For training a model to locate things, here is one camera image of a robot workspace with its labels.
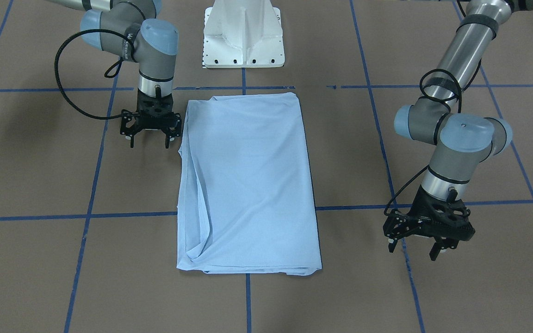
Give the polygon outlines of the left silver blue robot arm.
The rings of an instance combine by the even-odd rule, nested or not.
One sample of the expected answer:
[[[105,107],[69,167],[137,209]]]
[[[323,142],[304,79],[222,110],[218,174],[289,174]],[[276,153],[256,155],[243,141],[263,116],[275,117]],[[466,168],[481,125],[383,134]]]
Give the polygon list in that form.
[[[398,241],[417,235],[434,239],[429,257],[455,249],[475,234],[463,196],[477,166],[502,153],[513,139],[505,120],[466,114],[465,87],[499,27],[510,19],[511,0],[472,0],[437,68],[419,82],[416,103],[401,107],[394,118],[395,132],[434,145],[429,164],[420,171],[421,185],[407,213],[387,207],[383,233],[393,253]]]

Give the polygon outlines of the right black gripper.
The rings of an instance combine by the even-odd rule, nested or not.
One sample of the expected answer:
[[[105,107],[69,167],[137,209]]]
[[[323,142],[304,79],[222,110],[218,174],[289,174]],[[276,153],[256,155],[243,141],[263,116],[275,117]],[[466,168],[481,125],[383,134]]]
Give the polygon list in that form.
[[[161,89],[155,96],[137,91],[137,108],[135,112],[121,110],[120,133],[130,141],[130,148],[135,147],[135,136],[142,130],[160,130],[165,133],[165,149],[169,149],[172,139],[182,135],[182,118],[173,112],[172,94],[162,96]]]

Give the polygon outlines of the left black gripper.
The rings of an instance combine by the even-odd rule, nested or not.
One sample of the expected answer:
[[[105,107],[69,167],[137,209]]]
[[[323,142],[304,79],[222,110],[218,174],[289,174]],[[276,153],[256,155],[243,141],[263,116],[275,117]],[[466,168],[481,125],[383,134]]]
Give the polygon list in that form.
[[[391,210],[383,225],[389,253],[394,253],[398,240],[416,234],[434,238],[429,257],[436,261],[442,251],[450,248],[450,240],[470,240],[476,230],[468,219],[470,210],[462,200],[456,200],[458,194],[455,187],[450,187],[444,201],[431,196],[420,186],[408,213]]]

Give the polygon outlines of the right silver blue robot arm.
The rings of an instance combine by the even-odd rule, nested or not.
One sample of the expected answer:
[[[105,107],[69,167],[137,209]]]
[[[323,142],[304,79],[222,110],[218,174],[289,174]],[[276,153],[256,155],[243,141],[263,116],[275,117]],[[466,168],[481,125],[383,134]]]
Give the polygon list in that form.
[[[70,36],[57,51],[54,72],[59,91],[69,105],[75,104],[62,87],[58,63],[65,47],[81,37],[96,49],[117,55],[106,78],[114,78],[123,62],[139,65],[137,105],[134,112],[121,110],[120,131],[131,142],[143,130],[160,130],[165,147],[182,135],[182,118],[173,112],[172,88],[178,54],[179,31],[160,20],[160,0],[60,0],[61,6],[84,11],[80,32]]]

